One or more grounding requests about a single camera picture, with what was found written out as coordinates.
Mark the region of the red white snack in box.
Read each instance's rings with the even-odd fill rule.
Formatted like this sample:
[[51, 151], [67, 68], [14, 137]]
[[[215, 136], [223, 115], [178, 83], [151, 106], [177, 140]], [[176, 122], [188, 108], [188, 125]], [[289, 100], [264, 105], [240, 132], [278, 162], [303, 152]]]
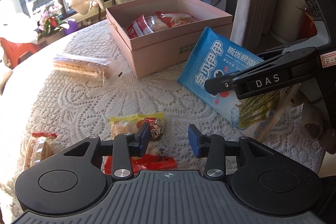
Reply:
[[155, 14], [170, 28], [197, 22], [197, 20], [192, 15], [183, 12], [156, 11]]

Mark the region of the pink cardboard box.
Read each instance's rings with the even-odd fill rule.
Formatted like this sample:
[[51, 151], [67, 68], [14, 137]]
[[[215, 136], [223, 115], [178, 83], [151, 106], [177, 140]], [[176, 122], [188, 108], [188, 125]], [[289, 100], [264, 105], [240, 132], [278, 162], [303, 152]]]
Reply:
[[[131, 39], [125, 32], [140, 16], [157, 11], [184, 12], [196, 22]], [[171, 67], [189, 58], [205, 27], [229, 39], [231, 14], [199, 0], [135, 0], [106, 9], [114, 41], [137, 78]]]

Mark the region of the yellow red pig snack packet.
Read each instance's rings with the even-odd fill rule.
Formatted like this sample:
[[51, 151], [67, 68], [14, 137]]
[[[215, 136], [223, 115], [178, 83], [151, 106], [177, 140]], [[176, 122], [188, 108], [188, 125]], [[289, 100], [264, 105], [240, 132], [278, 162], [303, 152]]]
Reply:
[[133, 173], [140, 170], [171, 170], [177, 162], [171, 156], [163, 140], [165, 114], [133, 114], [124, 117], [110, 117], [111, 136], [133, 135], [129, 146]]

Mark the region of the red long snack packet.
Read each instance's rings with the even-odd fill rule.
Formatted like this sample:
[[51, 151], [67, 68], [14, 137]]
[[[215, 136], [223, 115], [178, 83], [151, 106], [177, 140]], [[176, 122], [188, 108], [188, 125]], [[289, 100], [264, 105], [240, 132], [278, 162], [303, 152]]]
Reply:
[[152, 34], [153, 32], [154, 31], [148, 25], [143, 15], [133, 21], [132, 24], [126, 29], [126, 34], [130, 39]]

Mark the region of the white lace tablecloth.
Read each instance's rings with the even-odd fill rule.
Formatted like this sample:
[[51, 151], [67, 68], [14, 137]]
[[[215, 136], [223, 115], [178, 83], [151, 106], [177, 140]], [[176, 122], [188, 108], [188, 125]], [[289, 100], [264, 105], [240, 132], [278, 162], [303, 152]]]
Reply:
[[[55, 71], [59, 53], [112, 59], [123, 73], [108, 83], [78, 79]], [[26, 147], [33, 132], [54, 132], [55, 151], [91, 135], [111, 137], [111, 117], [163, 113], [162, 144], [179, 168], [168, 178], [143, 172], [144, 181], [122, 184], [104, 207], [65, 223], [284, 223], [239, 205], [232, 197], [220, 198], [223, 187], [203, 181], [187, 139], [189, 124], [204, 133], [214, 132], [237, 140], [239, 108], [234, 95], [210, 97], [205, 103], [177, 81], [183, 64], [138, 79], [119, 50], [107, 21], [63, 37], [19, 64], [1, 96], [1, 210], [5, 223], [41, 223], [23, 213], [14, 193], [23, 170]]]

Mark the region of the clear wafer roll package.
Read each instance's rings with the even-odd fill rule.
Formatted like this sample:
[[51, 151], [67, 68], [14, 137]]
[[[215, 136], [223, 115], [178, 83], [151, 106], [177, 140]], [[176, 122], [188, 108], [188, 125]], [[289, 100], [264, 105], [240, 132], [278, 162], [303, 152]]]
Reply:
[[82, 80], [92, 80], [102, 86], [119, 78], [125, 70], [125, 65], [121, 61], [69, 53], [56, 55], [53, 66], [56, 71]]

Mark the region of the orange plastic stool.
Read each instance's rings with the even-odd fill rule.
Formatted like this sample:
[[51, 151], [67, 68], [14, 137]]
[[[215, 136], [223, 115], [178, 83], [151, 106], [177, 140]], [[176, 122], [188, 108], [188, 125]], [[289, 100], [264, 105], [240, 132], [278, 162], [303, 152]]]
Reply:
[[11, 62], [11, 67], [15, 68], [19, 64], [19, 59], [26, 53], [37, 53], [41, 48], [33, 43], [12, 43], [1, 38], [1, 46], [4, 49], [7, 58]]

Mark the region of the red edged biscuit packet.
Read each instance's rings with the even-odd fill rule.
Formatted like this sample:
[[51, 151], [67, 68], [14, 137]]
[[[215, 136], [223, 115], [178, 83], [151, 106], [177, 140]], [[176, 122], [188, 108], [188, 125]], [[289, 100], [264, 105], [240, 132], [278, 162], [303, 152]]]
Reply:
[[57, 138], [56, 133], [32, 133], [27, 145], [23, 170], [36, 165], [54, 154], [52, 141]]

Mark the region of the pink flower pot plant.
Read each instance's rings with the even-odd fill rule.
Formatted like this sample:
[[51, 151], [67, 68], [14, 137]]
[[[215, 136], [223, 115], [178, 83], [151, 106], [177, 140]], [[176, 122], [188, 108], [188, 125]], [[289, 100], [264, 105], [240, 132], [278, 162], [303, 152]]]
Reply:
[[63, 6], [60, 3], [55, 2], [49, 7], [43, 5], [34, 11], [34, 17], [38, 24], [38, 41], [57, 34], [63, 29], [68, 30], [70, 28], [67, 20], [59, 18], [62, 8]]

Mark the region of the purple balloon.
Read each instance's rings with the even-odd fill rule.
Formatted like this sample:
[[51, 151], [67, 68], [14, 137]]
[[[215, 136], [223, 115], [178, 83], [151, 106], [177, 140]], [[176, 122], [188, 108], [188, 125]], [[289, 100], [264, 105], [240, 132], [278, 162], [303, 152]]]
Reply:
[[67, 36], [72, 34], [78, 30], [78, 25], [75, 19], [69, 18], [67, 19], [66, 25], [63, 27], [64, 35]]

